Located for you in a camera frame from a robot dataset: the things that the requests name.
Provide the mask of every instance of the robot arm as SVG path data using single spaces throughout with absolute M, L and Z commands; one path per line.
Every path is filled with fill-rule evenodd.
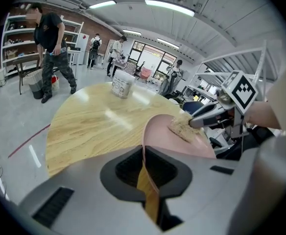
M 232 138 L 246 135 L 244 114 L 254 102 L 257 90 L 242 71 L 233 71 L 217 91 L 217 100 L 204 105 L 192 116 L 192 128 L 225 128 Z

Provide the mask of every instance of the gray floor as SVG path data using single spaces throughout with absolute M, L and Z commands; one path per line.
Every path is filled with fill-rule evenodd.
M 49 125 L 57 109 L 70 96 L 68 82 L 59 72 L 56 75 L 59 77 L 60 89 L 53 93 L 52 99 L 46 104 L 35 100 L 27 85 L 22 87 L 22 95 L 19 95 L 17 76 L 8 79 L 0 88 L 0 168 L 3 171 L 1 180 L 8 198 L 16 204 L 48 178 L 45 167 L 48 128 L 23 145 L 10 158 L 8 156 L 32 135 Z M 104 69 L 88 70 L 86 66 L 78 67 L 76 78 L 77 90 L 112 81 L 106 76 Z M 147 86 L 141 81 L 136 81 L 136 84 Z

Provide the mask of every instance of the black shoe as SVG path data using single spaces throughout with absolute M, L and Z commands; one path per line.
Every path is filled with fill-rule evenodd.
M 74 93 L 75 93 L 75 91 L 76 91 L 76 86 L 71 87 L 71 91 L 70 91 L 70 93 L 71 93 L 71 94 L 74 94 Z
M 52 97 L 52 95 L 44 95 L 41 103 L 45 104 L 51 97 Z

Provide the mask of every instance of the human hand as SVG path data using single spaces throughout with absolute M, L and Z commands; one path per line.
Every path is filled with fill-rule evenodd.
M 53 54 L 54 56 L 58 56 L 60 54 L 60 49 L 61 49 L 61 45 L 60 44 L 56 44 L 54 50 L 53 50 Z

